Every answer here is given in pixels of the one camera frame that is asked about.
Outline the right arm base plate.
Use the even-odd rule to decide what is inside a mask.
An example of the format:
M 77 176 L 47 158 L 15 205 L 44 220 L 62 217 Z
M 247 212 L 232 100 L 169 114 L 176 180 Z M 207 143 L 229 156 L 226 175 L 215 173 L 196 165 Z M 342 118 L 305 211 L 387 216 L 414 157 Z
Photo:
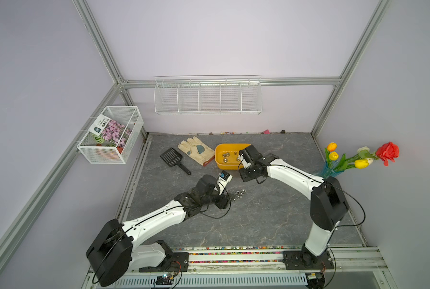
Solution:
M 287 270 L 314 270 L 334 269 L 334 260 L 328 250 L 320 256 L 301 250 L 283 251 L 283 263 Z

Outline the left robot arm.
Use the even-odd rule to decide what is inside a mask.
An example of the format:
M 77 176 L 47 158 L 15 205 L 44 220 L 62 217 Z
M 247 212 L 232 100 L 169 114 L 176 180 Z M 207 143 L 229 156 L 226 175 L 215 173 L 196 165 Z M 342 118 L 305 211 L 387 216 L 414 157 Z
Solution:
M 211 205 L 229 211 L 232 201 L 226 187 L 231 180 L 226 171 L 218 177 L 204 175 L 190 191 L 178 194 L 151 213 L 123 223 L 118 219 L 108 221 L 86 252 L 95 283 L 107 287 L 128 270 L 162 272 L 174 267 L 178 273 L 183 272 L 183 259 L 166 242 L 144 242 L 171 226 L 205 215 Z

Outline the yellow plastic storage box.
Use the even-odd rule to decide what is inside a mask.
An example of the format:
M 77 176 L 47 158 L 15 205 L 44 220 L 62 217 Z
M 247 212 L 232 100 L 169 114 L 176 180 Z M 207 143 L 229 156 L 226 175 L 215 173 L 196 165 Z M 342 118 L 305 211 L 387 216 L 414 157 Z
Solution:
M 242 168 L 243 165 L 241 164 L 239 152 L 248 146 L 250 146 L 249 143 L 222 143 L 217 145 L 215 150 L 215 162 L 217 167 L 225 171 L 236 171 Z M 227 163 L 223 162 L 223 154 L 225 153 L 229 153 Z

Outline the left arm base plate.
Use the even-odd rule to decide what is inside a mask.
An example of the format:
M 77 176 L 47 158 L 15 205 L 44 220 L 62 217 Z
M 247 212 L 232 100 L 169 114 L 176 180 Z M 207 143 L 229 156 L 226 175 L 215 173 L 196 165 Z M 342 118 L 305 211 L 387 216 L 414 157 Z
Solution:
M 176 269 L 187 272 L 189 266 L 189 253 L 175 252 L 163 240 L 151 245 L 139 246 L 140 273 L 170 272 Z

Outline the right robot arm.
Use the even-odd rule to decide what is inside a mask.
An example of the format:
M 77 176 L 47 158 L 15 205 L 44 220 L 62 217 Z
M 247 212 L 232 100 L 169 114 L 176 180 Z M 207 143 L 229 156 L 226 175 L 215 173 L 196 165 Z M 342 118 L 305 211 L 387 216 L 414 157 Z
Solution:
M 285 161 L 270 155 L 263 153 L 250 164 L 250 167 L 261 170 L 257 178 L 247 183 L 241 175 L 235 175 L 231 192 L 237 195 L 244 191 L 244 196 L 234 203 L 234 214 L 224 222 L 219 221 L 209 233 L 207 241 L 211 246 L 296 248 L 305 252 L 300 257 L 302 263 L 321 267 L 321 262 L 328 258 L 316 255 L 318 250 L 368 245 L 363 233 L 355 226 L 355 215 L 361 207 L 353 198 L 346 196 L 347 204 L 354 208 L 341 216 L 341 227 L 335 231 L 322 230 L 315 225 L 311 215 L 311 196 L 321 186 L 323 178 L 309 178 L 306 164 L 293 171 Z

